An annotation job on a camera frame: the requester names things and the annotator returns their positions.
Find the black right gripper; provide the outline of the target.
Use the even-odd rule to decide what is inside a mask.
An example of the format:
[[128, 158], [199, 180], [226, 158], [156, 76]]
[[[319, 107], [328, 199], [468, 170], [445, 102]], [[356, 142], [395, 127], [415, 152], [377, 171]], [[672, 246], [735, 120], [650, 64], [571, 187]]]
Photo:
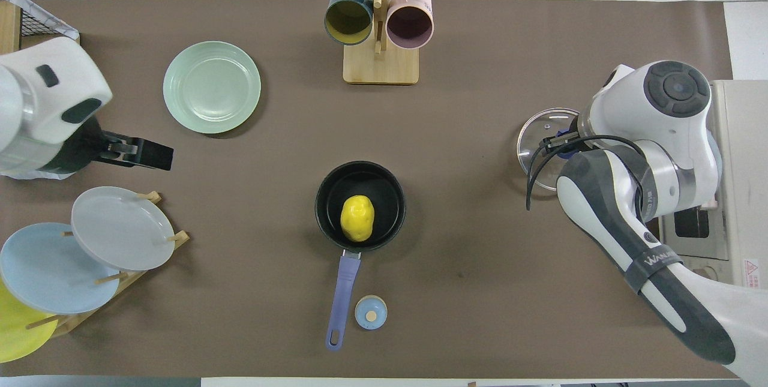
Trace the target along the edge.
[[578, 132], [557, 132], [555, 136], [546, 137], [540, 141], [540, 150], [551, 154], [557, 148], [564, 147], [561, 154], [581, 151], [581, 136]]

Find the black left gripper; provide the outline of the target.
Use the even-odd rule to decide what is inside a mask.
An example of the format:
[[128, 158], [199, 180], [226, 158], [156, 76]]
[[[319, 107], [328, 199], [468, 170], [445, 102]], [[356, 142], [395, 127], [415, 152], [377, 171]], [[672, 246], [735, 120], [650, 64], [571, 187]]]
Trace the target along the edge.
[[95, 116], [85, 120], [44, 166], [44, 173], [69, 174], [84, 169], [100, 155], [122, 155], [130, 166], [171, 171], [175, 150], [148, 139], [103, 131]]

